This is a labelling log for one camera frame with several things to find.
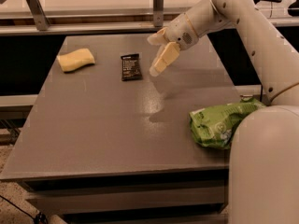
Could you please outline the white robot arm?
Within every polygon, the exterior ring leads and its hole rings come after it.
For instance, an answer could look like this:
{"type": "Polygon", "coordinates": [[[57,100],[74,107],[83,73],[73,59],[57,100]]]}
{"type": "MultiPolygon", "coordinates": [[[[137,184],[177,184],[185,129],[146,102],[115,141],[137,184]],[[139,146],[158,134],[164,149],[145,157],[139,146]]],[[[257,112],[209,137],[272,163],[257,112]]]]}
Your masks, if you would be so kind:
{"type": "Polygon", "coordinates": [[[230,150],[228,224],[299,224],[299,53],[253,0],[202,0],[148,41],[160,75],[180,52],[233,25],[260,79],[267,107],[248,115],[230,150]]]}

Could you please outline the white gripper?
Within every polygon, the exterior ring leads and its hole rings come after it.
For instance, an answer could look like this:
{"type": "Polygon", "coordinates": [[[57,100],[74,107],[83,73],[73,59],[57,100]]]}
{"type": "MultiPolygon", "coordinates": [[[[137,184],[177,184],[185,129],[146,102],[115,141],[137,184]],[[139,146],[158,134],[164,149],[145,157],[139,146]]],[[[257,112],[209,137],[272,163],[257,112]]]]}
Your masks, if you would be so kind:
{"type": "Polygon", "coordinates": [[[182,13],[172,20],[167,27],[150,35],[147,40],[153,46],[160,46],[149,69],[149,73],[153,77],[157,77],[178,58],[180,50],[194,46],[199,38],[187,14],[182,13]]]}

